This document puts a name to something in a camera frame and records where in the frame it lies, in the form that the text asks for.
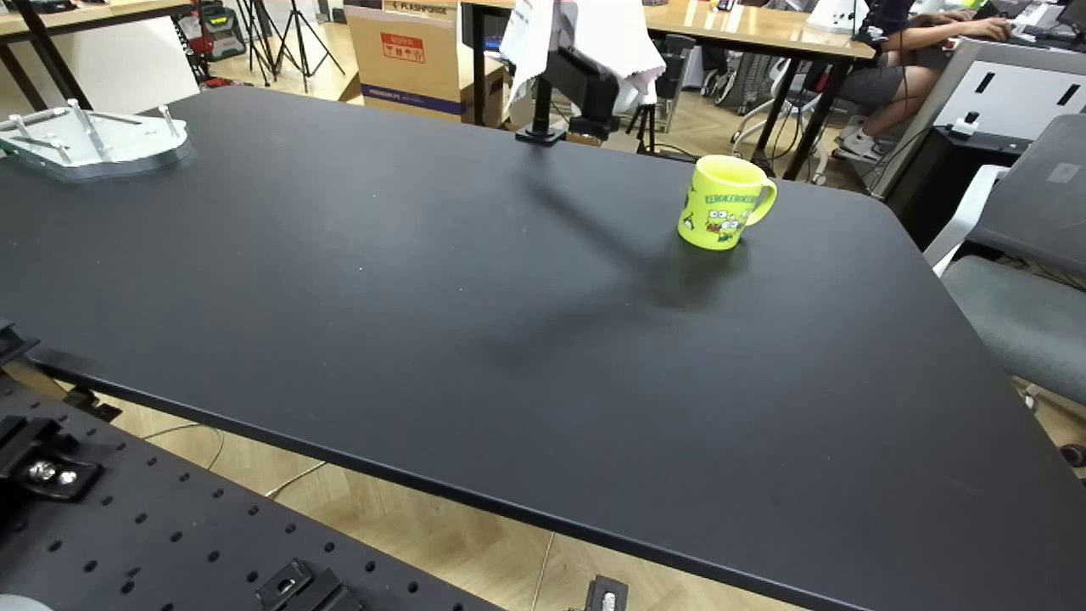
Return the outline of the white floral towel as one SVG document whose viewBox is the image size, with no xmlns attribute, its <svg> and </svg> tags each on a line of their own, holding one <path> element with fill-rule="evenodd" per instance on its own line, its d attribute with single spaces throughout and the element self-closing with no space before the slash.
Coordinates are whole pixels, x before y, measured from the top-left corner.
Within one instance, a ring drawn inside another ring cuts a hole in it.
<svg viewBox="0 0 1086 611">
<path fill-rule="evenodd" d="M 665 58 L 653 43 L 641 0 L 516 0 L 499 53 L 524 87 L 545 69 L 545 53 L 570 43 L 616 79 L 613 111 L 658 102 Z"/>
</svg>

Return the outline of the yellow green mug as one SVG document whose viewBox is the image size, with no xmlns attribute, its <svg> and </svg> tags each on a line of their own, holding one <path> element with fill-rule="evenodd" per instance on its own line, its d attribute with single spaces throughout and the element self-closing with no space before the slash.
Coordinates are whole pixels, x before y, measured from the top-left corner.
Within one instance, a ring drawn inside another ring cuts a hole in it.
<svg viewBox="0 0 1086 611">
<path fill-rule="evenodd" d="M 776 183 L 751 161 L 698 157 L 674 231 L 698 252 L 734 252 L 776 203 Z"/>
</svg>

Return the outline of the cardboard box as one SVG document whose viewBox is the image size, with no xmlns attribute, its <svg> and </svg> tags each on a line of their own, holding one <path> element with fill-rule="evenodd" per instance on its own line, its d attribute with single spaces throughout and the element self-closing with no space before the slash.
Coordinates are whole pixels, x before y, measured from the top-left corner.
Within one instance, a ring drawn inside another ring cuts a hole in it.
<svg viewBox="0 0 1086 611">
<path fill-rule="evenodd" d="M 349 2 L 347 28 L 366 106 L 441 119 L 465 115 L 470 50 L 461 43 L 458 0 Z"/>
</svg>

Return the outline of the wooden desk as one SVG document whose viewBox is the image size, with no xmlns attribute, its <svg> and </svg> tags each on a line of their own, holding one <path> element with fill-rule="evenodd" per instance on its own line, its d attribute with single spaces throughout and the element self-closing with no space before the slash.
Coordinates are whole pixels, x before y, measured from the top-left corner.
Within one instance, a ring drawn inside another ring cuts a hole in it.
<svg viewBox="0 0 1086 611">
<path fill-rule="evenodd" d="M 481 79 L 485 63 L 485 17 L 501 17 L 516 10 L 516 0 L 458 0 L 468 17 L 468 43 L 470 43 L 470 76 Z M 658 6 L 644 6 L 641 0 L 588 0 L 588 6 L 602 6 L 605 19 L 638 15 L 634 23 L 644 33 L 677 33 L 691 38 L 698 43 L 724 43 L 734 50 L 752 50 L 752 53 L 782 53 L 791 63 L 783 69 L 782 92 L 771 97 L 766 126 L 752 146 L 752 164 L 763 164 L 771 171 L 766 144 L 774 136 L 774 121 L 782 119 L 788 87 L 795 81 L 799 60 L 825 60 L 825 87 L 822 97 L 806 119 L 806 130 L 800 134 L 791 164 L 783 171 L 783 179 L 799 179 L 804 164 L 815 153 L 815 138 L 822 136 L 822 126 L 832 111 L 832 102 L 840 92 L 840 81 L 849 69 L 870 63 L 877 58 L 871 43 L 845 33 L 832 33 L 810 23 L 806 15 L 774 10 L 774 6 L 728 6 L 716 10 L 709 0 L 665 0 Z M 543 79 L 543 97 L 535 97 L 533 121 L 526 134 L 516 134 L 516 138 L 533 146 L 552 146 L 564 138 L 561 130 L 551 130 L 551 97 L 552 86 Z"/>
</svg>

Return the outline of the seated person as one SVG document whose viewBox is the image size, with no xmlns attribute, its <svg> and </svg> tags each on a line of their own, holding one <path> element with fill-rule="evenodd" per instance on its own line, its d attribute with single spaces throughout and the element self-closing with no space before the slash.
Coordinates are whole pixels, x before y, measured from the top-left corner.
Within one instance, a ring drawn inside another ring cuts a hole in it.
<svg viewBox="0 0 1086 611">
<path fill-rule="evenodd" d="M 1009 17 L 922 17 L 913 19 L 913 0 L 866 0 L 870 15 L 858 38 L 877 49 L 877 60 L 840 81 L 840 97 L 858 115 L 838 134 L 840 161 L 877 164 L 878 144 L 906 126 L 940 79 L 940 53 L 959 38 L 1001 40 Z"/>
</svg>

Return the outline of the grey office chair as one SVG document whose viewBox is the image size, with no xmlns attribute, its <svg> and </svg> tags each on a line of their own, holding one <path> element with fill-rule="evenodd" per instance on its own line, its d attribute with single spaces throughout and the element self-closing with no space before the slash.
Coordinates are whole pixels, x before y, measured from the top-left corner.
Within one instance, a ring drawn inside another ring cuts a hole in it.
<svg viewBox="0 0 1086 611">
<path fill-rule="evenodd" d="M 1086 115 L 976 165 L 922 260 L 1010 378 L 1084 404 Z"/>
</svg>

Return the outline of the white board panel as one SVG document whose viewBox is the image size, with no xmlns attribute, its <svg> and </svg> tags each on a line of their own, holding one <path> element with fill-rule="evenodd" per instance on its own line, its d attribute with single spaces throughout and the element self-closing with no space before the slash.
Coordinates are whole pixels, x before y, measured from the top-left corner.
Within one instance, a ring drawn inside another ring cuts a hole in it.
<svg viewBox="0 0 1086 611">
<path fill-rule="evenodd" d="M 110 23 L 55 38 L 95 109 L 145 111 L 200 92 L 170 17 Z"/>
</svg>

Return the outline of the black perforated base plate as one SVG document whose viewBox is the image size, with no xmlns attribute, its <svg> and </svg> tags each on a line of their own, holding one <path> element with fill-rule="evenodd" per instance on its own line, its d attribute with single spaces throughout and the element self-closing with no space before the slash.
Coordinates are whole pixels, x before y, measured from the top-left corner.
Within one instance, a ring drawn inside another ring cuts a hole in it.
<svg viewBox="0 0 1086 611">
<path fill-rule="evenodd" d="M 120 430 L 0 329 L 0 611 L 494 611 Z"/>
</svg>

